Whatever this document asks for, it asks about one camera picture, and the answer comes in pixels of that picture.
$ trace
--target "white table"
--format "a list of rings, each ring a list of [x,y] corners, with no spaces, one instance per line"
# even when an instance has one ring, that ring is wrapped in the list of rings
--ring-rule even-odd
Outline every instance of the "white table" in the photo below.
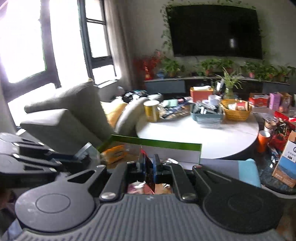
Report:
[[[208,159],[222,159],[244,151],[254,143],[259,133],[253,114],[245,122],[224,119],[221,127],[200,128],[191,116],[149,123],[142,115],[136,131],[143,139],[202,144],[201,158]]]

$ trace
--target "wooden basket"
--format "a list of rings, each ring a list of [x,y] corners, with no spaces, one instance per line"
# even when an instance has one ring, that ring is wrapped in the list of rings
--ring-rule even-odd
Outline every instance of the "wooden basket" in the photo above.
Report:
[[[223,109],[224,109],[226,118],[231,121],[246,121],[252,111],[252,106],[250,104],[249,104],[248,111],[228,110],[225,108],[225,107],[228,107],[229,104],[234,104],[238,102],[246,102],[246,101],[243,101],[243,100],[240,101],[240,100],[234,100],[234,99],[225,99],[221,101],[221,104],[224,105]]]

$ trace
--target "black tv screen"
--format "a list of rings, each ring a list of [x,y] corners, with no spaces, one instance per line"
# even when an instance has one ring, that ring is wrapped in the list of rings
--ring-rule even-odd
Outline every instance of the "black tv screen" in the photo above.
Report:
[[[256,10],[191,5],[167,13],[175,56],[263,57]]]

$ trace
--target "tv cabinet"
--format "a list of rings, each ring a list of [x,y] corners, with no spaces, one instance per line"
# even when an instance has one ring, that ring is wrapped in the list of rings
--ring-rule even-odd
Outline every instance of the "tv cabinet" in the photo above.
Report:
[[[145,80],[145,88],[148,94],[161,93],[165,99],[171,99],[176,96],[189,96],[190,87],[214,85],[220,77],[184,77],[184,78],[165,78]],[[239,98],[248,100],[250,93],[264,93],[269,94],[272,92],[283,91],[290,92],[290,84],[278,83],[269,81],[259,81],[250,78],[241,78],[242,89],[236,89],[234,92],[238,93]]]

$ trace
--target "sofa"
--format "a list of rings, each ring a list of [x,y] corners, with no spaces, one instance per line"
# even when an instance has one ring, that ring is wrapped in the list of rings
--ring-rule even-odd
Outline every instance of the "sofa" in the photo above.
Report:
[[[135,125],[144,114],[143,103],[163,98],[152,95],[132,101],[112,127],[100,102],[100,90],[92,81],[56,89],[52,96],[25,106],[27,115],[20,126],[53,150],[75,154],[88,142],[100,146],[111,134],[136,136]]]

